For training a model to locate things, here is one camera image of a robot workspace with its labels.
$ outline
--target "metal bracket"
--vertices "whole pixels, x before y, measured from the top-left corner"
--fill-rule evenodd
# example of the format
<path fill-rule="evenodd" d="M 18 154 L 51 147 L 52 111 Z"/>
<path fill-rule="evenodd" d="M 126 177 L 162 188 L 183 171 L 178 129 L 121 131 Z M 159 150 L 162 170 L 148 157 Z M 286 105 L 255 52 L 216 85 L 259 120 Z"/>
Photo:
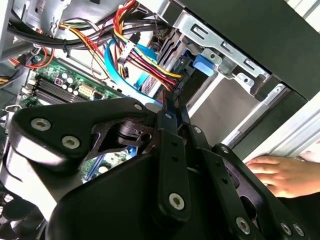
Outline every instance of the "metal bracket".
<path fill-rule="evenodd" d="M 182 11 L 173 26 L 198 45 L 218 50 L 255 78 L 261 76 L 267 79 L 270 76 L 268 72 L 255 64 L 248 56 L 241 53 L 186 10 Z"/>
<path fill-rule="evenodd" d="M 204 49 L 201 55 L 216 66 L 222 63 L 222 58 L 209 48 Z"/>
<path fill-rule="evenodd" d="M 278 84 L 264 99 L 260 102 L 250 114 L 222 141 L 223 144 L 230 146 L 230 144 L 241 134 L 247 131 L 269 108 L 270 104 L 285 91 L 287 87 L 283 84 Z"/>
<path fill-rule="evenodd" d="M 9 17 L 11 14 L 11 9 L 14 4 L 14 0 L 1 0 L 0 7 L 0 58 L 2 56 L 2 51 L 6 43 L 7 28 L 9 23 Z"/>
<path fill-rule="evenodd" d="M 71 0 L 30 0 L 25 22 L 54 37 Z"/>

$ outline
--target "silver metal frame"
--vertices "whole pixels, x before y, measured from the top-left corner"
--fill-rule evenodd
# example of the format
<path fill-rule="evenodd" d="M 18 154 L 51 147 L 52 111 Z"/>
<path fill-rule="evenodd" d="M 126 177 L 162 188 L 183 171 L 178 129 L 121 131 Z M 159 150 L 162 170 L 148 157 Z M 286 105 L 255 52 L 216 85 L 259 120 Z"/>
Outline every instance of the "silver metal frame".
<path fill-rule="evenodd" d="M 0 57 L 7 42 L 7 28 L 14 0 L 1 0 L 0 7 Z"/>
<path fill-rule="evenodd" d="M 182 34 L 198 45 L 218 50 L 255 78 L 261 76 L 266 80 L 270 77 L 268 72 L 255 64 L 249 57 L 234 48 L 187 11 L 182 11 L 173 27 L 179 29 Z"/>
<path fill-rule="evenodd" d="M 260 102 L 250 114 L 222 141 L 222 144 L 229 145 L 235 138 L 247 131 L 268 109 L 273 101 L 283 93 L 287 87 L 278 84 L 264 99 Z"/>
<path fill-rule="evenodd" d="M 15 44 L 5 46 L 2 50 L 0 57 L 0 63 L 7 61 L 8 59 L 15 57 L 21 53 L 30 51 L 34 48 L 34 45 L 27 41 L 20 41 Z"/>
<path fill-rule="evenodd" d="M 320 138 L 319 102 L 320 92 L 249 154 L 244 162 L 263 155 L 298 156 Z"/>
<path fill-rule="evenodd" d="M 62 14 L 70 2 L 71 0 L 30 0 L 25 22 L 54 37 Z"/>
<path fill-rule="evenodd" d="M 152 13 L 162 17 L 167 7 L 170 4 L 170 0 L 137 0 L 140 4 L 149 9 Z"/>
<path fill-rule="evenodd" d="M 186 105 L 190 118 L 196 113 L 196 111 L 201 107 L 201 105 L 224 78 L 225 76 L 222 74 L 214 75 L 208 77 L 208 79 L 202 84 L 200 89 L 195 93 L 195 95 L 193 95 Z"/>

